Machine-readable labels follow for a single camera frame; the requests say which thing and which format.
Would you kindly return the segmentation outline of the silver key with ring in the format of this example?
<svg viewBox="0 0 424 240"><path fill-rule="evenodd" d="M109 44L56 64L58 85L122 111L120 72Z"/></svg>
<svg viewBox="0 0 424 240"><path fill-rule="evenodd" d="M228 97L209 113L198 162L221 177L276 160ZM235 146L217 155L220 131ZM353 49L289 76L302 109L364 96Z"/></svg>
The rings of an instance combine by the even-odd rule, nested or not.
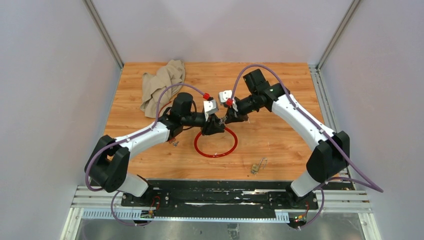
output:
<svg viewBox="0 0 424 240"><path fill-rule="evenodd" d="M224 120L223 118L219 118L219 119L218 119L218 124L219 124L220 126L225 126L225 120Z"/></svg>

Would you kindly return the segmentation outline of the red cable lock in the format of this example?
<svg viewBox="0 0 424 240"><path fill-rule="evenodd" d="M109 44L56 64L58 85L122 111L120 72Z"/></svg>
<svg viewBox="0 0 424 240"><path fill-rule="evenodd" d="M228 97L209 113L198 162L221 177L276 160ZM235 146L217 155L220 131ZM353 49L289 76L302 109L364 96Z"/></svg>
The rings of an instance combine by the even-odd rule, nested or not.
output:
<svg viewBox="0 0 424 240"><path fill-rule="evenodd" d="M200 131L195 136L193 146L195 151L206 158L222 158L232 154L238 144L237 135L228 127L224 128L223 136L204 135Z"/></svg>

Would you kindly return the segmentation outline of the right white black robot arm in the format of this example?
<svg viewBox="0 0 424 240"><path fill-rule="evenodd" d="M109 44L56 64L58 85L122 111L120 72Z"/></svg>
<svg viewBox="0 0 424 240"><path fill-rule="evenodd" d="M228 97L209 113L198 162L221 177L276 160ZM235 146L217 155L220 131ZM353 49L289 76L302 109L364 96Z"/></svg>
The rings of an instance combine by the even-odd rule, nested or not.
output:
<svg viewBox="0 0 424 240"><path fill-rule="evenodd" d="M350 137L344 131L335 132L310 114L280 80L271 85L258 68L243 76L250 95L239 99L235 90L219 92L219 102L227 108L226 124L245 122L248 114L266 108L283 119L306 142L312 153L305 171L285 188L286 203L294 209L306 202L306 197L350 164Z"/></svg>

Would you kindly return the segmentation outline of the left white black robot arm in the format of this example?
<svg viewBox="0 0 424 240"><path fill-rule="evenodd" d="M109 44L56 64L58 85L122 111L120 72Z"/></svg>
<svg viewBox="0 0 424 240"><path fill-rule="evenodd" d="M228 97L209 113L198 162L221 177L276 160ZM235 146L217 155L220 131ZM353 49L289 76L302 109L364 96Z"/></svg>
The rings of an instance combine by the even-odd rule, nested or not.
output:
<svg viewBox="0 0 424 240"><path fill-rule="evenodd" d="M216 100L208 94L203 98L203 110L197 111L192 107L193 96L179 93L157 121L147 127L116 138L102 136L84 168L86 177L100 190L130 194L140 206L149 206L153 201L151 186L143 177L128 172L129 162L141 152L174 139L184 127L200 128L205 135L224 132L225 127L215 114Z"/></svg>

